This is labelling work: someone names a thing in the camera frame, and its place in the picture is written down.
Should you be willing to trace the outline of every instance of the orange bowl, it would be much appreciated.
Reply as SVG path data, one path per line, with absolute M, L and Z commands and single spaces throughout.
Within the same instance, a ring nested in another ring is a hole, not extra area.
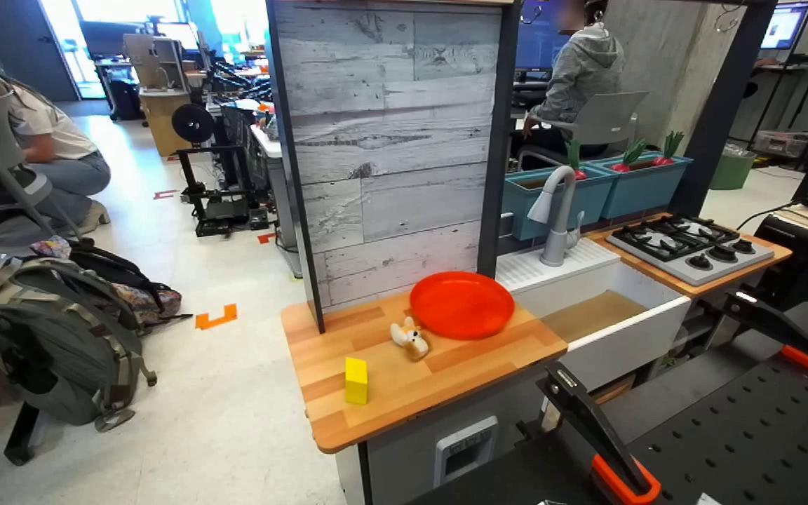
M 487 341 L 512 324 L 513 299 L 492 279 L 438 273 L 414 286 L 411 314 L 438 338 Z

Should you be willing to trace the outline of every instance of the person sitting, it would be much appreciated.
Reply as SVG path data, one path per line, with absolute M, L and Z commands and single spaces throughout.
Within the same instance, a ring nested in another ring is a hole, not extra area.
M 610 0 L 567 0 L 558 31 L 571 35 L 567 46 L 554 62 L 551 87 L 541 104 L 527 111 L 526 126 L 512 141 L 516 157 L 526 143 L 567 153 L 562 129 L 539 129 L 551 120 L 572 123 L 581 106 L 595 92 L 621 92 L 621 73 L 616 64 L 624 46 L 605 26 Z M 602 156 L 607 146 L 584 146 L 584 156 Z
M 98 146 L 41 92 L 14 84 L 14 102 L 14 133 L 22 141 L 25 170 L 52 179 L 56 189 L 53 206 L 77 224 L 77 233 L 86 237 L 98 224 L 107 224 L 109 216 L 104 206 L 90 199 L 112 179 L 112 170 L 101 157 Z
M 14 92 L 13 120 L 22 141 L 25 170 L 45 174 L 53 195 L 41 206 L 41 212 L 53 220 L 56 227 L 77 227 L 77 233 L 90 233 L 107 224 L 107 212 L 94 195 L 109 185 L 109 165 L 98 146 L 81 134 L 74 120 L 53 106 L 41 92 L 31 92 L 0 69 L 0 95 Z

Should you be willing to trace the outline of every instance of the white floor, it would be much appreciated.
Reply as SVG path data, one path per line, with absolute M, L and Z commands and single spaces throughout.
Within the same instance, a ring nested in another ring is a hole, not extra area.
M 137 415 L 107 436 L 43 423 L 29 467 L 4 457 L 17 408 L 0 408 L 0 503 L 346 503 L 335 460 L 313 444 L 281 331 L 281 308 L 304 301 L 300 280 L 259 233 L 198 238 L 180 195 L 156 199 L 156 192 L 180 192 L 182 178 L 157 157 L 144 126 L 95 115 L 80 123 L 115 172 L 101 195 L 112 224 L 95 242 L 178 286 L 189 311 L 220 314 L 238 303 L 238 320 L 210 331 L 178 324 L 150 338 L 147 359 L 161 386 L 142 387 Z M 745 192 L 714 192 L 704 216 L 736 227 L 787 202 L 798 179 L 781 170 L 755 172 Z

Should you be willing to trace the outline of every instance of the white sink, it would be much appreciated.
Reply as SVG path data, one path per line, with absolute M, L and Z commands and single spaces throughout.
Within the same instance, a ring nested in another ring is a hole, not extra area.
M 692 306 L 588 238 L 562 268 L 546 268 L 539 251 L 501 257 L 497 280 L 571 341 L 562 362 L 591 390 L 666 356 Z

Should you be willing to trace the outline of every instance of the computer monitor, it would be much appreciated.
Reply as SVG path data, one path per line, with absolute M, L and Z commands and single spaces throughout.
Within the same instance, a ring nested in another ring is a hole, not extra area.
M 769 31 L 763 36 L 763 52 L 791 52 L 802 22 L 808 15 L 808 4 L 781 4 L 769 21 Z
M 558 31 L 565 0 L 526 0 L 520 12 L 516 73 L 551 70 L 571 36 Z

